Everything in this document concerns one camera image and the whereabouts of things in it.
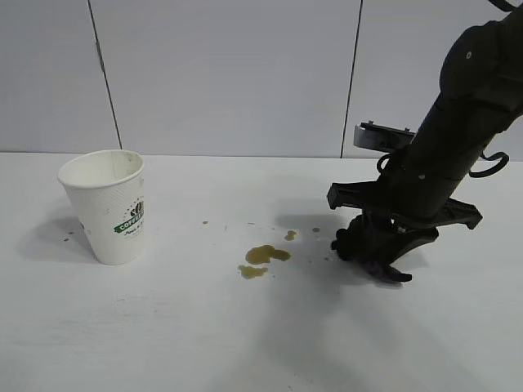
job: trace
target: brown liquid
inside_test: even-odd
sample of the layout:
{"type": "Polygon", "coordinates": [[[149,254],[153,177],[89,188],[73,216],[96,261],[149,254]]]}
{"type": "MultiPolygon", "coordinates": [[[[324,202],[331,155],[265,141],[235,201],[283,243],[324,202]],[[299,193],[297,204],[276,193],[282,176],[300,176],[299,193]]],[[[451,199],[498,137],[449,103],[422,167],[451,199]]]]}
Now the brown liquid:
{"type": "Polygon", "coordinates": [[[287,232],[287,235],[285,236],[285,239],[286,239],[287,241],[294,241],[294,237],[296,237],[296,234],[297,234],[297,233],[296,233],[294,230],[289,230],[289,231],[287,232]]]}
{"type": "Polygon", "coordinates": [[[263,276],[265,272],[267,272],[269,269],[267,268],[254,268],[249,267],[247,265],[239,265],[238,270],[241,271],[242,276],[246,279],[252,279],[257,278],[259,276],[263,276]]]}
{"type": "Polygon", "coordinates": [[[290,258],[291,254],[289,252],[275,249],[271,245],[254,247],[245,255],[245,260],[252,265],[269,264],[270,259],[287,261],[290,258]]]}

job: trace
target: table surface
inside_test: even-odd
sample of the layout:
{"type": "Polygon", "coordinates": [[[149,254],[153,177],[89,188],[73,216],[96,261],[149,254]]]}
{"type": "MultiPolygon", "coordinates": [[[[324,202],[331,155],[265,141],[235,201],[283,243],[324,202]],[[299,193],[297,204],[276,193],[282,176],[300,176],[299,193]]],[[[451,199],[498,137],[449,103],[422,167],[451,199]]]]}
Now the table surface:
{"type": "Polygon", "coordinates": [[[73,156],[0,154],[2,390],[521,390],[523,163],[464,181],[484,220],[442,228],[386,287],[329,248],[357,211],[327,190],[375,179],[373,160],[146,157],[148,247],[108,266],[56,181],[73,156]],[[266,244],[291,259],[242,278],[266,244]]]}

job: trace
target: black robotic arm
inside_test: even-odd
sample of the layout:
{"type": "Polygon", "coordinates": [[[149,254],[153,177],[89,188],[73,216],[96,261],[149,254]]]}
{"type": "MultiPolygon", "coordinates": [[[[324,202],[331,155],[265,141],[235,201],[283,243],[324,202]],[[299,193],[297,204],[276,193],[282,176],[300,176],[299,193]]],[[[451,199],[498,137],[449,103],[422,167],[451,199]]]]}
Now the black robotic arm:
{"type": "Polygon", "coordinates": [[[477,209],[450,198],[461,180],[494,174],[508,161],[471,173],[494,136],[523,114],[523,4],[502,21],[467,29],[452,46],[440,75],[440,94],[416,134],[363,123],[355,144],[387,152],[373,182],[333,184],[332,209],[360,208],[332,248],[380,280],[407,282],[391,264],[438,237],[438,226],[474,229],[477,209]]]}

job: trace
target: cup logo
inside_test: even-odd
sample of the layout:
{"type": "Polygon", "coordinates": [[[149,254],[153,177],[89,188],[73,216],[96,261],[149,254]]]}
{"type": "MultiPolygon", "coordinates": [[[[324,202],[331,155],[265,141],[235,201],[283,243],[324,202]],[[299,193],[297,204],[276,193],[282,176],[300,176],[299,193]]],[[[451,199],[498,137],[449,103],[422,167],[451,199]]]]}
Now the cup logo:
{"type": "Polygon", "coordinates": [[[142,226],[141,218],[144,216],[144,201],[137,199],[135,204],[127,210],[126,219],[120,225],[114,227],[114,232],[123,235],[129,235],[136,233],[142,226]]]}

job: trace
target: white paper cup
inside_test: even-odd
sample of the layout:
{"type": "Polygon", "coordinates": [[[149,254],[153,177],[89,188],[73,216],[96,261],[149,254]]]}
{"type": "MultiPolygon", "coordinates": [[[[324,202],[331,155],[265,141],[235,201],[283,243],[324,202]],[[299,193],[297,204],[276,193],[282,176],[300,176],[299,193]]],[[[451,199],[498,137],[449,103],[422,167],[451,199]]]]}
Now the white paper cup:
{"type": "Polygon", "coordinates": [[[101,263],[127,263],[144,247],[143,168],[138,153],[112,149],[73,159],[58,172],[101,263]]]}

